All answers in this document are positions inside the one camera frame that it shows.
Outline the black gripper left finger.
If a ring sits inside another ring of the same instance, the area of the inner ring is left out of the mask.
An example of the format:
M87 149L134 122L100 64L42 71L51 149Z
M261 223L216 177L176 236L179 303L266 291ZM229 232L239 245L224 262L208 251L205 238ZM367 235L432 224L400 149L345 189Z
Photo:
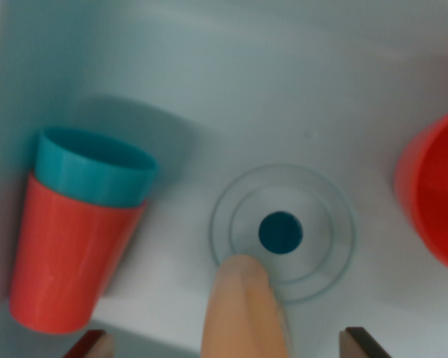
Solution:
M114 358L114 339L105 330L88 330L63 358Z

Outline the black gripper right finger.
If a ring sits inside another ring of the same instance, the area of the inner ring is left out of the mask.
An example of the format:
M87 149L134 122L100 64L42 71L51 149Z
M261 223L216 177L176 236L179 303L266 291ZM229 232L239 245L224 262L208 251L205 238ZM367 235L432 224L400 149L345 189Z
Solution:
M363 327L347 327L339 332L339 357L390 358L391 356Z

